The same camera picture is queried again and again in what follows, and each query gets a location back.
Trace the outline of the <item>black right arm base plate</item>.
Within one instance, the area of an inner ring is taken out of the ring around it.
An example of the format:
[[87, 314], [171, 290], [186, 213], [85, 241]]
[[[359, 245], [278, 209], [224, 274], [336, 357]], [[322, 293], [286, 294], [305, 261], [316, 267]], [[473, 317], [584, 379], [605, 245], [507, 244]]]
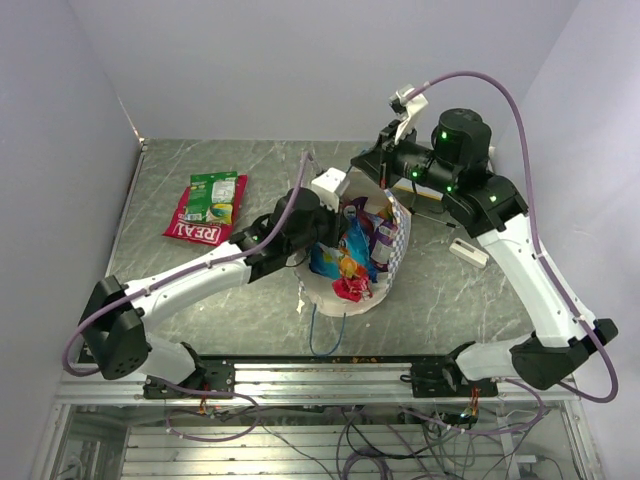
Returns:
[[411, 386], [414, 398], [497, 397], [498, 387], [490, 379], [468, 380], [447, 356], [415, 357], [400, 381]]

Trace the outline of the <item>blue candy snack bag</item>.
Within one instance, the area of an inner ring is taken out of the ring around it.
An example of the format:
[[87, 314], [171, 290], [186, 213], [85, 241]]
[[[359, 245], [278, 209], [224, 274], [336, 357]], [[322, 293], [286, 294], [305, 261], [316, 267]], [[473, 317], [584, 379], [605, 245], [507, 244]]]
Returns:
[[349, 220], [349, 226], [337, 248], [321, 243], [312, 247], [309, 268], [313, 273], [332, 280], [366, 277], [371, 282], [377, 282], [377, 270], [370, 259], [368, 237], [357, 217]]

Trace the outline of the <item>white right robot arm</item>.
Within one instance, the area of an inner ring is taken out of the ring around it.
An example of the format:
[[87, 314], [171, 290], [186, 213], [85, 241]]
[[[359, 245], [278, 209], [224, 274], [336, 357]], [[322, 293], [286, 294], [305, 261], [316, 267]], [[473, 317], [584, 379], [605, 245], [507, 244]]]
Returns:
[[533, 212], [516, 186], [488, 169], [492, 132], [479, 114], [445, 111], [429, 147], [415, 131], [396, 139], [400, 126], [390, 122], [351, 165], [382, 188], [406, 179], [441, 193], [444, 209], [502, 269], [534, 327], [510, 341], [458, 347], [440, 373], [442, 387], [459, 396], [493, 377], [518, 377], [538, 390], [562, 384], [617, 336], [614, 321], [578, 302], [534, 234]]

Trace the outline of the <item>red REAL chips bag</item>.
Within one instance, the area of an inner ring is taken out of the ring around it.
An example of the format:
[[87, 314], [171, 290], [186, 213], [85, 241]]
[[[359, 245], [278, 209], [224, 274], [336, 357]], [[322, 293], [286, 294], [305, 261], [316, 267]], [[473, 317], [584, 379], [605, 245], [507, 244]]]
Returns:
[[185, 188], [178, 206], [176, 207], [169, 226], [164, 231], [165, 237], [185, 240], [192, 243], [215, 247], [228, 240], [234, 229], [235, 220], [238, 217], [242, 199], [248, 183], [248, 176], [238, 174], [236, 196], [234, 200], [234, 212], [230, 225], [197, 224], [185, 220], [185, 207], [188, 199], [188, 187]]

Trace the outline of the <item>green chips snack bag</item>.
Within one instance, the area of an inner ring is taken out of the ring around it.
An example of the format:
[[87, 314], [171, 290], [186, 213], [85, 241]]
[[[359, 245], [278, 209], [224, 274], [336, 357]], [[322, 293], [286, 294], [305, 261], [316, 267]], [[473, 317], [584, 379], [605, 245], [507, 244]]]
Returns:
[[197, 224], [230, 225], [237, 178], [236, 171], [191, 175], [185, 220]]

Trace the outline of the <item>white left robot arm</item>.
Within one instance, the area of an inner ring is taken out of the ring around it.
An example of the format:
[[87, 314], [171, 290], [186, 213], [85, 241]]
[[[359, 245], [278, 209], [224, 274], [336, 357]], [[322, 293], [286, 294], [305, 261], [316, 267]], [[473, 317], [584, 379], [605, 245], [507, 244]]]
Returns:
[[346, 229], [340, 195], [324, 187], [290, 190], [274, 211], [209, 253], [152, 277], [121, 284], [110, 276], [92, 292], [82, 333], [106, 380], [140, 372], [167, 380], [182, 397], [203, 387], [200, 359], [187, 344], [153, 335], [154, 328], [213, 294], [284, 269], [296, 253], [323, 241], [336, 245]]

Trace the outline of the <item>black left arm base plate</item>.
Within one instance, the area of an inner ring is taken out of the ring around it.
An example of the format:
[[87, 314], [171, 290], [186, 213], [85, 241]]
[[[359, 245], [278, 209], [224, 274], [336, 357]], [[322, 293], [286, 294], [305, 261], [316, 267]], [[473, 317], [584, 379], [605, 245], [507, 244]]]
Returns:
[[187, 390], [214, 391], [222, 399], [230, 399], [235, 387], [235, 368], [226, 360], [205, 360], [186, 380], [178, 384], [179, 389], [165, 382], [148, 377], [143, 386], [143, 398], [147, 400], [169, 400], [202, 397], [202, 394], [187, 393]]

